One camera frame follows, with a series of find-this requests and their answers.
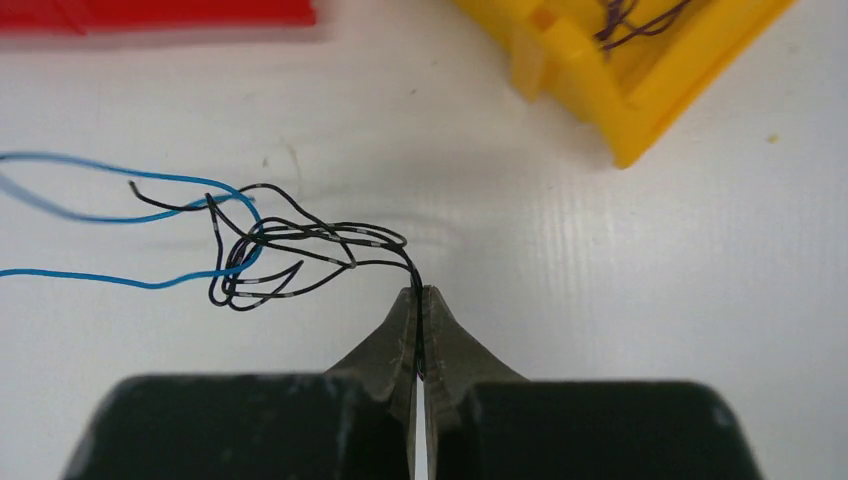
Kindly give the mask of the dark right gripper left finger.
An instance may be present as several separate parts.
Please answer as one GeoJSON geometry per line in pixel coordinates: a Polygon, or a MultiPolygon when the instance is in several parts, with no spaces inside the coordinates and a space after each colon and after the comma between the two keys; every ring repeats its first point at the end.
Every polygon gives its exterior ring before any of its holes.
{"type": "Polygon", "coordinates": [[[66,479],[410,479],[415,295],[326,371],[139,375],[94,409],[66,479]]]}

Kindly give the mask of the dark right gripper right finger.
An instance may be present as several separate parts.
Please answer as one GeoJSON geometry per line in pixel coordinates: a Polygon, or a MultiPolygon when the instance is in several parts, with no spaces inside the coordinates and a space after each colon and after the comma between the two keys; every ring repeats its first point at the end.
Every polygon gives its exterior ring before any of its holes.
{"type": "Polygon", "coordinates": [[[758,479],[730,405],[688,380],[533,381],[422,292],[432,479],[758,479]]]}

